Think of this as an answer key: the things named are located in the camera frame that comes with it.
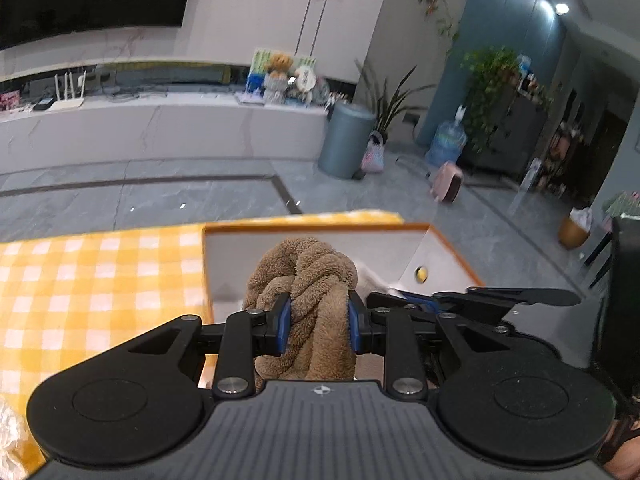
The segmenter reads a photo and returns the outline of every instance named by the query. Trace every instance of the white router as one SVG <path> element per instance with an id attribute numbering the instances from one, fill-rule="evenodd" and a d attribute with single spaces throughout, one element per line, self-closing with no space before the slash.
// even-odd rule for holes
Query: white router
<path id="1" fill-rule="evenodd" d="M 58 84 L 58 74 L 55 76 L 56 79 L 56 98 L 58 99 L 54 102 L 49 110 L 66 110 L 68 108 L 78 108 L 82 103 L 84 103 L 84 82 L 86 81 L 86 70 L 84 74 L 82 74 L 78 78 L 78 86 L 80 87 L 80 96 L 76 97 L 76 90 L 74 89 L 74 80 L 71 72 L 65 73 L 65 94 L 64 98 L 60 99 L 60 86 Z"/>

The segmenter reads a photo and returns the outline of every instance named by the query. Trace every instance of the chair leg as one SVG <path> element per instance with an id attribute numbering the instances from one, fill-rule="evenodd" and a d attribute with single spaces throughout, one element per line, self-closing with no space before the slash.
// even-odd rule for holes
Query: chair leg
<path id="1" fill-rule="evenodd" d="M 604 262 L 604 265 L 600 267 L 600 270 L 598 271 L 598 273 L 596 274 L 596 277 L 591 282 L 591 285 L 589 285 L 589 288 L 593 288 L 596 285 L 596 283 L 598 283 L 602 279 L 602 277 L 607 272 L 609 272 L 610 269 L 611 269 L 611 256 L 607 258 L 607 261 Z"/>
<path id="2" fill-rule="evenodd" d="M 598 257 L 598 254 L 600 254 L 602 250 L 607 246 L 607 244 L 611 241 L 611 238 L 611 233 L 607 233 L 604 235 L 604 238 L 600 240 L 600 243 L 593 250 L 593 253 L 591 253 L 589 257 L 584 261 L 584 265 L 586 267 L 589 267 L 595 261 L 595 259 Z"/>

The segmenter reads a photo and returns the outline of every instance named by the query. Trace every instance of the crosshair logo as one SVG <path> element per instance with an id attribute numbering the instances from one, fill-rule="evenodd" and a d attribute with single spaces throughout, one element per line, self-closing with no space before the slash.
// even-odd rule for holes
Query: crosshair logo
<path id="1" fill-rule="evenodd" d="M 322 384 L 321 386 L 316 386 L 311 391 L 315 394 L 318 394 L 319 396 L 324 396 L 324 395 L 330 394 L 333 390 L 328 386 L 324 386 L 324 384 Z"/>

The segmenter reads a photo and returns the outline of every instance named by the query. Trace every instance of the ceiling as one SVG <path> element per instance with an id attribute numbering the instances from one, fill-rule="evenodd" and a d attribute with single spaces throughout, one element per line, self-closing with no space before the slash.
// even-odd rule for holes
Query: ceiling
<path id="1" fill-rule="evenodd" d="M 549 0 L 566 3 L 562 17 L 582 51 L 640 81 L 640 0 Z"/>

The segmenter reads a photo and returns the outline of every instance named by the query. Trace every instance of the yellow checkered tablecloth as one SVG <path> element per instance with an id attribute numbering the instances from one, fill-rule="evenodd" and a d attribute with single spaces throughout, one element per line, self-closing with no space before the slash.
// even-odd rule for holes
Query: yellow checkered tablecloth
<path id="1" fill-rule="evenodd" d="M 402 223 L 358 211 L 223 222 Z M 21 415 L 44 379 L 183 314 L 213 323 L 204 273 L 204 224 L 0 244 L 0 396 Z M 210 380 L 208 356 L 200 383 Z M 42 457 L 31 440 L 20 458 Z"/>

